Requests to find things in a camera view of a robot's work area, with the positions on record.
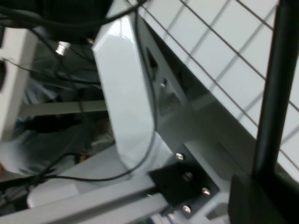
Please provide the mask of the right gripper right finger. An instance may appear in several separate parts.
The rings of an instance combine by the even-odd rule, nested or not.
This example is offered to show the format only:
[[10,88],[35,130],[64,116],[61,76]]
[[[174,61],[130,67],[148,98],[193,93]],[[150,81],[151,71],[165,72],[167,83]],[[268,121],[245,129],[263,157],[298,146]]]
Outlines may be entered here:
[[299,183],[285,174],[274,174],[266,192],[288,224],[299,223]]

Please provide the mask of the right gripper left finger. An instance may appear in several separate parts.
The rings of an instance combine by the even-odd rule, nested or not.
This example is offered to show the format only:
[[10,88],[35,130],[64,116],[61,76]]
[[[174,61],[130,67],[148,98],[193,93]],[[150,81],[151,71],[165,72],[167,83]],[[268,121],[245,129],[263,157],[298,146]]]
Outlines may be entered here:
[[259,184],[247,174],[234,175],[228,203],[228,216],[232,224],[264,224],[267,216],[263,206],[267,198]]

